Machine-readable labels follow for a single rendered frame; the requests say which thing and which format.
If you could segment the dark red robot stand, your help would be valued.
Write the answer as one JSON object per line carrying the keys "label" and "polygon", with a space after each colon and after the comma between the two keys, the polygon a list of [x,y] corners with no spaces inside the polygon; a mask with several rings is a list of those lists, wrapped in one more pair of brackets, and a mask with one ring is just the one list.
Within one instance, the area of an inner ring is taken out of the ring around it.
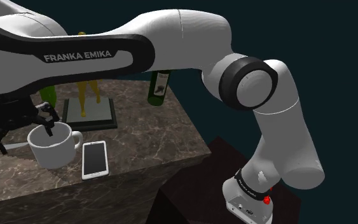
{"label": "dark red robot stand", "polygon": [[248,159],[220,137],[208,147],[202,162],[160,187],[145,224],[245,224],[227,210],[222,186]]}

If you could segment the dark green labelled bottle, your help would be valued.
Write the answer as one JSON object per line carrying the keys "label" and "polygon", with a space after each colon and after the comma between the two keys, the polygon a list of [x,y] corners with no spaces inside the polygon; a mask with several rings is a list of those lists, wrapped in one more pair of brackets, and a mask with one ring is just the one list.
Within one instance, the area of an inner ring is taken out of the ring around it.
{"label": "dark green labelled bottle", "polygon": [[161,106],[165,99],[171,70],[153,71],[148,93],[148,102],[152,106]]}

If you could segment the yellow figure on dark base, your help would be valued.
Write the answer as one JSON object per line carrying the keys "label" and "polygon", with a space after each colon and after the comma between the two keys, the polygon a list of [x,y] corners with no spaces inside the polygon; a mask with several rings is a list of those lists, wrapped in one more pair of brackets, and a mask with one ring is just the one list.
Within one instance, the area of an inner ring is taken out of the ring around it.
{"label": "yellow figure on dark base", "polygon": [[113,100],[100,95],[98,82],[77,83],[78,97],[64,101],[62,121],[72,130],[86,132],[118,127]]}

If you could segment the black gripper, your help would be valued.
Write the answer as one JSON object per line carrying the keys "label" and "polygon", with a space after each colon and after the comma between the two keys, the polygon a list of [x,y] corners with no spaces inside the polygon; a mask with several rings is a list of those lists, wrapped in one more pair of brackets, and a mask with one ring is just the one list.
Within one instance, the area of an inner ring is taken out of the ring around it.
{"label": "black gripper", "polygon": [[[44,118],[38,115],[39,111],[48,113],[49,117]],[[52,128],[55,126],[55,122],[60,120],[60,117],[50,103],[42,103],[35,107],[30,97],[0,98],[0,127],[24,127],[30,125],[35,117],[36,124],[43,125],[46,133],[52,137]],[[7,130],[0,129],[0,152],[3,155],[8,152],[1,140],[7,133]]]}

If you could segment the pale knife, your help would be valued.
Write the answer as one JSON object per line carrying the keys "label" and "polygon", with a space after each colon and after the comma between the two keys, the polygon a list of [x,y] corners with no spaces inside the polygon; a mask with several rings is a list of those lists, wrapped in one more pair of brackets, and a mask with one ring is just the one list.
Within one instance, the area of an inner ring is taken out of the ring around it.
{"label": "pale knife", "polygon": [[27,145],[27,142],[25,143],[13,143],[13,144],[5,144],[4,147],[6,150],[10,150],[10,149],[14,149],[14,148],[19,148],[22,146]]}

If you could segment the white smartphone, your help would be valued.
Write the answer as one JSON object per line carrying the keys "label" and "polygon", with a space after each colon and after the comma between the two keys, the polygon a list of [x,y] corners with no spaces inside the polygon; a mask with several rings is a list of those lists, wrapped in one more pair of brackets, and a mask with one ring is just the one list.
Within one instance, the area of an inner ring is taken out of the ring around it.
{"label": "white smartphone", "polygon": [[83,181],[109,175],[107,148],[105,141],[94,141],[83,144],[82,172]]}

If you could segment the light green bottle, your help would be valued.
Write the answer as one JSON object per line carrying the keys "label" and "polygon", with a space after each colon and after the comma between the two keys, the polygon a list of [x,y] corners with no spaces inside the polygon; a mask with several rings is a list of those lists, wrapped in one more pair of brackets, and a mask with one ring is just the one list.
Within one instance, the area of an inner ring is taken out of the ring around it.
{"label": "light green bottle", "polygon": [[57,101],[57,95],[56,95],[56,91],[55,91],[54,86],[49,86],[49,87],[42,88],[39,91],[39,94],[40,94],[41,99],[42,99],[43,102],[49,102],[51,104],[51,106],[53,108],[55,108],[55,104],[56,104],[56,101]]}

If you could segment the white cup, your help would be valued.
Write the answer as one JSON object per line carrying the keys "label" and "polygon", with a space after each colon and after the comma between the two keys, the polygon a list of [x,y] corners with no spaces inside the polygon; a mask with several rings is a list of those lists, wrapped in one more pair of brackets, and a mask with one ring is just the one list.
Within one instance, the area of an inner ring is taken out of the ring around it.
{"label": "white cup", "polygon": [[58,169],[73,160],[83,144],[83,135],[62,122],[55,122],[51,132],[53,135],[49,136],[45,127],[39,125],[29,132],[27,142],[42,168]]}

